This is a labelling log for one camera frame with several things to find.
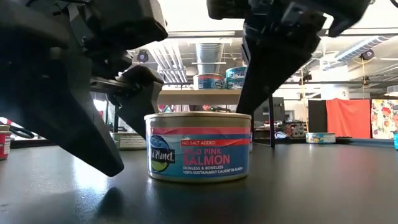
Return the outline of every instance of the shelf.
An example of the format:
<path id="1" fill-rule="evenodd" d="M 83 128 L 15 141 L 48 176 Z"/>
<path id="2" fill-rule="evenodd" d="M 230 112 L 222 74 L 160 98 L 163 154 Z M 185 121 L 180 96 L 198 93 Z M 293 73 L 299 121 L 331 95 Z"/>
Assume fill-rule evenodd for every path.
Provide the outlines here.
<path id="1" fill-rule="evenodd" d="M 162 90 L 158 104 L 165 105 L 236 105 L 241 90 Z"/>

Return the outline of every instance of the red can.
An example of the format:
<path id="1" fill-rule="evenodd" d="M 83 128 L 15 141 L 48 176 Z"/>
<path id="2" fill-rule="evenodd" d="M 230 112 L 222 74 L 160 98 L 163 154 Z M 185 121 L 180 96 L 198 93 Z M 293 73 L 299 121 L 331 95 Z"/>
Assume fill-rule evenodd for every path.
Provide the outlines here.
<path id="1" fill-rule="evenodd" d="M 0 161 L 8 158 L 11 145 L 11 132 L 9 126 L 0 125 Z"/>

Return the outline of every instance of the red partition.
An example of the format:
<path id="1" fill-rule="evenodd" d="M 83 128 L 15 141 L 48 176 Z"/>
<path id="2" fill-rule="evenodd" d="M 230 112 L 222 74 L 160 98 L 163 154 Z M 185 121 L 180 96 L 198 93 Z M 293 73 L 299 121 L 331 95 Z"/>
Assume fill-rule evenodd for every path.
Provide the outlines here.
<path id="1" fill-rule="evenodd" d="M 326 100 L 326 111 L 329 133 L 371 138 L 370 100 Z"/>

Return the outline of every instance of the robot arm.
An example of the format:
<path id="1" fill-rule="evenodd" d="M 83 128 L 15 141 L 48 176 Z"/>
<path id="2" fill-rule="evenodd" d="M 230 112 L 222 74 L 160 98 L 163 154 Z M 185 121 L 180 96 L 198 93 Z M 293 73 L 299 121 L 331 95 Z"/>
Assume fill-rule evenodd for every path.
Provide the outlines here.
<path id="1" fill-rule="evenodd" d="M 336 36 L 369 1 L 208 0 L 210 17 L 245 19 L 248 70 L 238 113 L 251 114 L 310 59 L 322 12 L 335 17 L 329 35 Z M 116 175 L 123 162 L 90 90 L 107 93 L 145 137 L 144 116 L 157 112 L 163 81 L 131 67 L 126 50 L 167 38 L 164 26 L 157 0 L 0 0 L 0 116 Z M 288 63 L 277 65 L 279 58 Z"/>

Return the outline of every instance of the black table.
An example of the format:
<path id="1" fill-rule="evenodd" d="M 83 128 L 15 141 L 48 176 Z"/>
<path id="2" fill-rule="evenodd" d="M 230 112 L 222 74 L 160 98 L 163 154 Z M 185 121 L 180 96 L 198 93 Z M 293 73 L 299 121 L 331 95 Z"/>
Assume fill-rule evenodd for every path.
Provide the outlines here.
<path id="1" fill-rule="evenodd" d="M 57 147 L 0 162 L 0 223 L 397 223 L 394 149 L 257 145 L 247 179 L 186 185 L 147 176 L 145 151 L 122 152 L 109 178 Z"/>

